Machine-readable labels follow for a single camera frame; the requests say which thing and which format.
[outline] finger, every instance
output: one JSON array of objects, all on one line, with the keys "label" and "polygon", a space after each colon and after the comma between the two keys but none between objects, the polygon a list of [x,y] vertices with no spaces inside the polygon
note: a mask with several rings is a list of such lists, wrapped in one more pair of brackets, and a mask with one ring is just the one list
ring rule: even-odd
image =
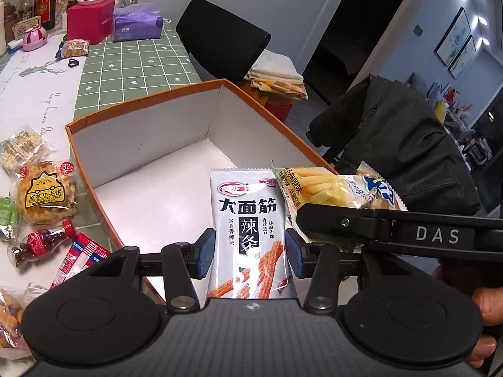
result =
[{"label": "finger", "polygon": [[472,300],[480,308],[486,326],[503,323],[503,287],[480,287],[473,293]]},{"label": "finger", "polygon": [[468,360],[484,360],[491,356],[496,350],[496,339],[492,336],[482,335],[479,337],[475,348]]},{"label": "finger", "polygon": [[470,364],[472,367],[479,369],[484,364],[484,360],[470,360]]}]

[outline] tissue box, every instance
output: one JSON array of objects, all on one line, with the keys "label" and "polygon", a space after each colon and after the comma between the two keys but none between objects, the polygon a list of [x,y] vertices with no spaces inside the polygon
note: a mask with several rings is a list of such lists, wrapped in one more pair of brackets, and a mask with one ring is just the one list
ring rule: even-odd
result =
[{"label": "tissue box", "polygon": [[164,18],[152,12],[132,12],[114,16],[112,41],[155,40],[163,32]]},{"label": "tissue box", "polygon": [[76,4],[67,11],[69,40],[80,38],[91,45],[103,41],[112,29],[115,0],[104,0],[93,5]]}]

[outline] black chair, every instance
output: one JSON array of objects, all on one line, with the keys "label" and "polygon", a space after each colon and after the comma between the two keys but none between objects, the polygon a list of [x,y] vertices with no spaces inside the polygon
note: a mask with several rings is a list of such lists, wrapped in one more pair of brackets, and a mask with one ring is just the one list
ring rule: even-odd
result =
[{"label": "black chair", "polygon": [[177,25],[185,49],[216,78],[243,80],[271,35],[206,0],[192,0]]}]

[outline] framed painting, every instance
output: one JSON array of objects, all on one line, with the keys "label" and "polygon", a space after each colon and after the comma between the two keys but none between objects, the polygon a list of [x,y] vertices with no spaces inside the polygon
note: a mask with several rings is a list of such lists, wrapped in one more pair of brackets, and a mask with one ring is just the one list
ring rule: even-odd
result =
[{"label": "framed painting", "polygon": [[460,8],[451,26],[438,44],[435,52],[447,67],[457,58],[471,34],[470,23],[463,7]]},{"label": "framed painting", "polygon": [[477,52],[475,41],[473,40],[473,36],[470,36],[464,47],[462,47],[461,51],[459,52],[457,58],[449,68],[449,71],[451,71],[454,79],[458,79],[459,75],[461,75],[463,70],[475,55],[475,52]]}]

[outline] plastic bottle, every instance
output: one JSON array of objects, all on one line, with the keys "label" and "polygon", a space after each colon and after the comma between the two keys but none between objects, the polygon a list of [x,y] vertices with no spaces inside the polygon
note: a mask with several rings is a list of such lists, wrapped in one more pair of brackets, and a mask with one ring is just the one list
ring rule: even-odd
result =
[{"label": "plastic bottle", "polygon": [[0,0],[0,55],[5,54],[7,43],[5,42],[5,24],[3,17],[3,0]]},{"label": "plastic bottle", "polygon": [[36,261],[56,250],[64,241],[77,237],[71,220],[64,220],[61,226],[51,230],[42,229],[29,233],[20,244],[8,248],[8,256],[15,268],[27,262]]},{"label": "plastic bottle", "polygon": [[21,0],[18,10],[19,21],[33,17],[33,0]]}]

